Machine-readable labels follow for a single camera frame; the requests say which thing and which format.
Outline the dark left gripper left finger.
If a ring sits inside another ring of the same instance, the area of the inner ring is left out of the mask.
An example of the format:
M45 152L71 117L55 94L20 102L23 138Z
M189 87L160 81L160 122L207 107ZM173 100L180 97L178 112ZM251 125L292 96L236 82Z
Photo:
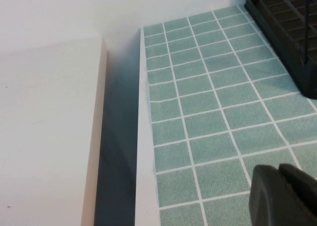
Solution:
M279 167L254 167L249 198L253 226L299 226L305 216L300 206Z

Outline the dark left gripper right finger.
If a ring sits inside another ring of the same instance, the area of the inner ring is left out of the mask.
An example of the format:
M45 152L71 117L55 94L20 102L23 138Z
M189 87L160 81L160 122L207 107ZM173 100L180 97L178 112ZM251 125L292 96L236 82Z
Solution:
M317 180L291 164L280 164L279 172L296 195L303 211L300 226L317 225Z

